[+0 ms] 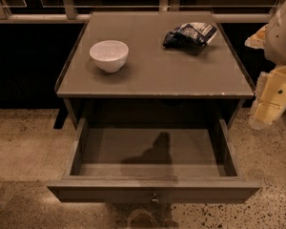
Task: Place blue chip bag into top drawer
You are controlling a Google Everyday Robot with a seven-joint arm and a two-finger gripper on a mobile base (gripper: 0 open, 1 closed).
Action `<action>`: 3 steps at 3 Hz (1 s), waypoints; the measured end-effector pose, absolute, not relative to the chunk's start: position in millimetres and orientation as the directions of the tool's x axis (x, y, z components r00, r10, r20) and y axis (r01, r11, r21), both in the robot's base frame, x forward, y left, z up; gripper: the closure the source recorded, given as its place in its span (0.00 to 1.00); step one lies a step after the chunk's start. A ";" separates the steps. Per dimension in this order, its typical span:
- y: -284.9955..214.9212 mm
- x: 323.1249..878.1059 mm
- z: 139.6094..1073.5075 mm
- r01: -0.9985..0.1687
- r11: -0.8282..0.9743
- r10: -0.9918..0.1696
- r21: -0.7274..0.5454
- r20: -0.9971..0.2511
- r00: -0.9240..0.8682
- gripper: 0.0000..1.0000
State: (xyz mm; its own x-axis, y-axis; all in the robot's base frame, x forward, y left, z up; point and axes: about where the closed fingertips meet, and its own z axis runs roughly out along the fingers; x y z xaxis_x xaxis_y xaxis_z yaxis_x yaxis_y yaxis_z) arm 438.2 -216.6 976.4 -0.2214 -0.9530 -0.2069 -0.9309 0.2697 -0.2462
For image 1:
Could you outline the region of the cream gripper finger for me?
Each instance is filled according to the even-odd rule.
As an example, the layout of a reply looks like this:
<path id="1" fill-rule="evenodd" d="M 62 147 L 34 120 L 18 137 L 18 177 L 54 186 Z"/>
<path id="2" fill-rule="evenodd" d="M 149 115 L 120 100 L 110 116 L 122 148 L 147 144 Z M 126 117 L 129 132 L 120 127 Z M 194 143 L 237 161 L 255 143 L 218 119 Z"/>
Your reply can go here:
<path id="1" fill-rule="evenodd" d="M 261 73 L 255 88 L 255 101 L 250 110 L 249 125 L 261 130 L 270 126 L 283 112 L 285 76 Z"/>
<path id="2" fill-rule="evenodd" d="M 248 37 L 245 41 L 245 46 L 252 49 L 264 49 L 266 29 L 267 25 L 263 26 L 256 33 Z"/>

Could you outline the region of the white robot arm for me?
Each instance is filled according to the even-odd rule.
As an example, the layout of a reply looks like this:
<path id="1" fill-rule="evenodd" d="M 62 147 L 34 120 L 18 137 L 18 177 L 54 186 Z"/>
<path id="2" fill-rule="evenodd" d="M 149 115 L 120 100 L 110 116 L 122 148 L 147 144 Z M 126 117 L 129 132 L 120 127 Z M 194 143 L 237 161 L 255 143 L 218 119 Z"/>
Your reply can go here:
<path id="1" fill-rule="evenodd" d="M 262 49 L 265 58 L 276 64 L 269 73 L 261 72 L 256 82 L 249 125 L 261 130 L 286 110 L 286 1 L 267 25 L 246 39 L 245 46 Z"/>

